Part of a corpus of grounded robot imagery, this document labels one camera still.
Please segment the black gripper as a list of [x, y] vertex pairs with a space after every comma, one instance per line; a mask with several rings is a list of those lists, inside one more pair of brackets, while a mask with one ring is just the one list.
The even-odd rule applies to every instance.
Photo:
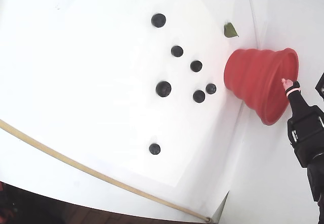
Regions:
[[287, 121], [288, 138], [303, 168], [319, 153], [323, 153], [323, 112], [309, 106], [301, 95], [298, 81], [282, 78], [286, 97], [292, 110]]

